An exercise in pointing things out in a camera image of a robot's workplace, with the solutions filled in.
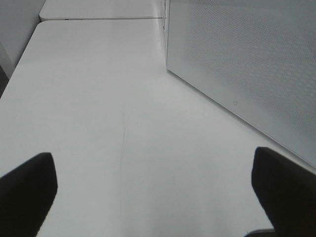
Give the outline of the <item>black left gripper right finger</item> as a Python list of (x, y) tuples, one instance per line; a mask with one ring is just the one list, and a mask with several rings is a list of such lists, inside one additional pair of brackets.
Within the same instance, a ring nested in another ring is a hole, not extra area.
[(258, 147), (251, 185), (279, 237), (316, 235), (315, 174), (268, 147)]

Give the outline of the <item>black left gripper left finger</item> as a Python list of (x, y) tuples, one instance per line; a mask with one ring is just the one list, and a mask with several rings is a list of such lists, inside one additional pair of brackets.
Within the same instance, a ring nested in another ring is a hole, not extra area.
[(35, 237), (54, 202), (58, 182), (51, 153), (40, 153), (0, 178), (0, 235)]

